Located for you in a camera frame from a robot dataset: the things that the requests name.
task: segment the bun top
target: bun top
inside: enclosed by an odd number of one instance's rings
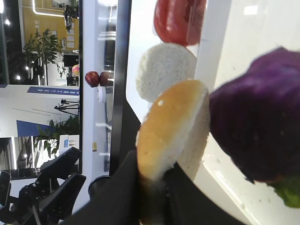
[[[140,175],[157,181],[177,161],[207,94],[197,80],[180,82],[153,103],[137,136]]]
[[[140,97],[154,102],[171,86],[193,79],[196,57],[185,47],[162,43],[148,49],[142,56],[136,77]]]

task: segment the purple vegetable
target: purple vegetable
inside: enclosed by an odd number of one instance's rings
[[[210,95],[210,131],[249,180],[300,175],[300,53],[279,48]]]

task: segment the potted plant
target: potted plant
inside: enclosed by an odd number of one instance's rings
[[[55,63],[57,53],[61,52],[60,45],[56,35],[50,35],[50,30],[46,29],[42,34],[36,31],[35,35],[31,34],[28,42],[24,46],[24,52],[28,67],[34,67],[36,60],[41,60],[42,72],[46,72],[48,77],[48,63]]]
[[[40,135],[36,138],[34,147],[38,146],[38,142],[45,140],[44,150],[47,149],[48,156],[51,158],[52,154],[56,154],[58,147],[60,145],[60,136],[61,135],[77,135],[79,134],[79,118],[78,116],[70,116],[67,121],[60,123],[54,123],[53,120],[49,122],[50,128],[42,130],[38,126]]]

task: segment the apple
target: apple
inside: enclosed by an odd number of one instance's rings
[[[85,81],[89,86],[95,88],[99,85],[99,74],[96,71],[90,71],[85,75]]]

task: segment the bread slice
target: bread slice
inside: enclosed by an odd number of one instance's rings
[[[209,133],[208,102],[202,82],[180,82],[158,97],[141,125],[136,146],[142,224],[164,224],[163,176],[177,160],[195,177]]]
[[[140,97],[154,102],[159,94],[187,79],[193,79],[196,57],[185,47],[162,43],[147,50],[139,64],[136,89]]]

